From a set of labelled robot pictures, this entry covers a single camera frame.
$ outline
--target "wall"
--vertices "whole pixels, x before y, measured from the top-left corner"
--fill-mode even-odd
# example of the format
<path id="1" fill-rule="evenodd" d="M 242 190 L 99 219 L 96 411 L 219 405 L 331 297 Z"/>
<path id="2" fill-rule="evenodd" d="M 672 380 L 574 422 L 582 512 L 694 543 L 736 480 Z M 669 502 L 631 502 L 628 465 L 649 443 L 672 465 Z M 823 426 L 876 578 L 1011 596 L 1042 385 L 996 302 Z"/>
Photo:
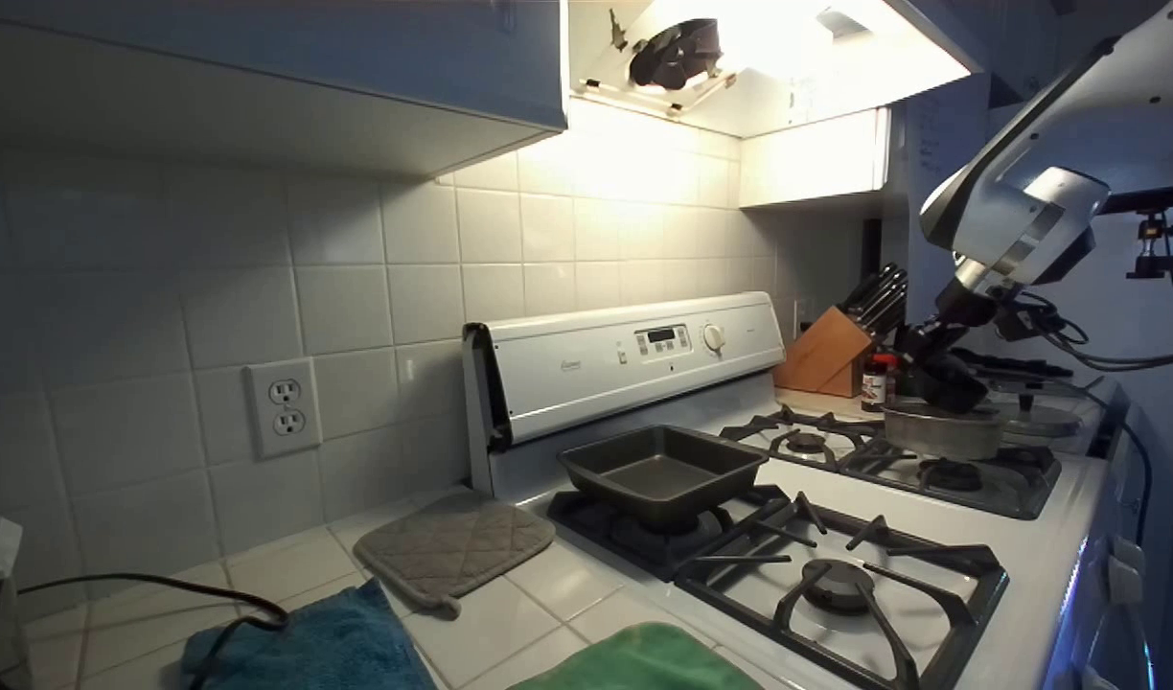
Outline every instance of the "wall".
<path id="1" fill-rule="evenodd" d="M 26 523 L 22 581 L 177 569 L 460 483 L 463 319 L 752 286 L 794 309 L 781 250 L 847 260 L 847 238 L 734 194 L 734 136 L 594 107 L 423 182 L 0 152 L 0 511 Z M 258 461 L 242 368 L 288 357 L 316 357 L 326 443 Z"/>

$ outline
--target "stove knob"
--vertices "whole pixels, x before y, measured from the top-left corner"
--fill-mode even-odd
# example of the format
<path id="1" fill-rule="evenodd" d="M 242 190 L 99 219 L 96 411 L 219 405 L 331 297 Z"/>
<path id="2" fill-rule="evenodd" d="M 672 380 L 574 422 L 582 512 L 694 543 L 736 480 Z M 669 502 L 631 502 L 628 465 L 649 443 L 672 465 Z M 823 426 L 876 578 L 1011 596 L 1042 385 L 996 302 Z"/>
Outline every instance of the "stove knob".
<path id="1" fill-rule="evenodd" d="M 704 322 L 702 346 L 704 346 L 715 357 L 723 357 L 723 346 L 727 346 L 723 324 Z"/>

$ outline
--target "wooden knife block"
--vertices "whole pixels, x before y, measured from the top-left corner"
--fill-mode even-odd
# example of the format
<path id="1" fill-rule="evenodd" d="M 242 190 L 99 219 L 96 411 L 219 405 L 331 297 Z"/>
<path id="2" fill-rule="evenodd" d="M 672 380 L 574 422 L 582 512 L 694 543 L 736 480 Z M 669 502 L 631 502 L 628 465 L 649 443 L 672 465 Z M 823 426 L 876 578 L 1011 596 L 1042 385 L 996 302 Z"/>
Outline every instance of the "wooden knife block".
<path id="1" fill-rule="evenodd" d="M 781 357 L 773 383 L 813 394 L 858 394 L 858 368 L 869 338 L 835 307 L 830 307 Z"/>

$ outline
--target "green towel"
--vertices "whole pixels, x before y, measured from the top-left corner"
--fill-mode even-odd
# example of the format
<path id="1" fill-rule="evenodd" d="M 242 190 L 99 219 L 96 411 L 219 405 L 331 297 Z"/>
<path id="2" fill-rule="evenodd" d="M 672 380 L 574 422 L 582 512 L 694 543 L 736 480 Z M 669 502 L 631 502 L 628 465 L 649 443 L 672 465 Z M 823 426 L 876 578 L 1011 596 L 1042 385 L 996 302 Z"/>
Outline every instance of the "green towel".
<path id="1" fill-rule="evenodd" d="M 202 629 L 188 638 L 183 681 L 193 681 L 214 637 L 219 629 Z M 433 690 L 377 581 L 295 608 L 283 632 L 244 623 L 214 659 L 206 690 Z"/>
<path id="2" fill-rule="evenodd" d="M 672 623 L 631 623 L 519 690 L 761 690 L 741 665 Z"/>

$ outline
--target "black roasting pan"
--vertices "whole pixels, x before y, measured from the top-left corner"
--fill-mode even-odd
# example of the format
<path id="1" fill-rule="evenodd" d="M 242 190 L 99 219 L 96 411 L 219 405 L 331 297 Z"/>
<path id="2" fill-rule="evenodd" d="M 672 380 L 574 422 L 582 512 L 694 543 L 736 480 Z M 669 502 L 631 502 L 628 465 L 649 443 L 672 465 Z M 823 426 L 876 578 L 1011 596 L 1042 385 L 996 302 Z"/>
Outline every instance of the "black roasting pan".
<path id="1" fill-rule="evenodd" d="M 565 461 L 582 494 L 649 527 L 681 527 L 702 511 L 752 485 L 767 456 L 694 429 L 651 426 L 574 449 Z"/>

